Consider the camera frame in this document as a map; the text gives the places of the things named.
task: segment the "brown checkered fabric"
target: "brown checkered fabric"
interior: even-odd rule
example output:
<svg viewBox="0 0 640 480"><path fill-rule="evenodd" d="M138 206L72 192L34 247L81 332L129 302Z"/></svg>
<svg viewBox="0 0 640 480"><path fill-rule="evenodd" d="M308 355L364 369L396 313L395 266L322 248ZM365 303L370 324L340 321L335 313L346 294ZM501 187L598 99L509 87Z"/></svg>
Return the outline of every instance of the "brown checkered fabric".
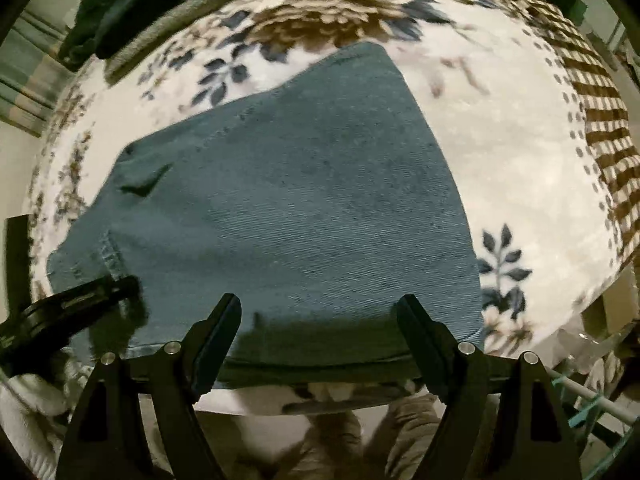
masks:
<svg viewBox="0 0 640 480"><path fill-rule="evenodd" d="M598 182L613 198L606 228L618 247L619 268L640 243L640 155L628 130L628 113L599 56L575 25L546 0L495 0L543 38L564 63L567 83L580 99L577 134L586 140L600 168Z"/></svg>

